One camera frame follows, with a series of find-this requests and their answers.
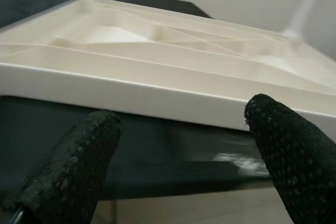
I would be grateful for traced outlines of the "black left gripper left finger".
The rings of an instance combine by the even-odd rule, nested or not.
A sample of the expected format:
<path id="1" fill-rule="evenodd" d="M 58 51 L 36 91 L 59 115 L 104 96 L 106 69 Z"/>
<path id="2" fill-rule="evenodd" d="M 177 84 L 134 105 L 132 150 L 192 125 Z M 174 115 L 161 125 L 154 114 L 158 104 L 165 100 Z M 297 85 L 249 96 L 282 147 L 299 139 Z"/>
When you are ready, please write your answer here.
<path id="1" fill-rule="evenodd" d="M 71 127 L 3 202 L 3 223 L 91 223 L 122 122 L 112 111 Z"/>

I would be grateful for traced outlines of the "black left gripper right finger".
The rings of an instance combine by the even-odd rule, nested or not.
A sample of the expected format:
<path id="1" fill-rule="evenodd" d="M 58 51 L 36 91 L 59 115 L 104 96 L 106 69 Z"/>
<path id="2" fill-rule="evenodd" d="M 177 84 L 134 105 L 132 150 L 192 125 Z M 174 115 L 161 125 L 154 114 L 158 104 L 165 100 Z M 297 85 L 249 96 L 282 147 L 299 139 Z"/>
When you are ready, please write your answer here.
<path id="1" fill-rule="evenodd" d="M 335 223 L 335 142 L 265 94 L 247 102 L 244 116 L 293 223 Z"/>

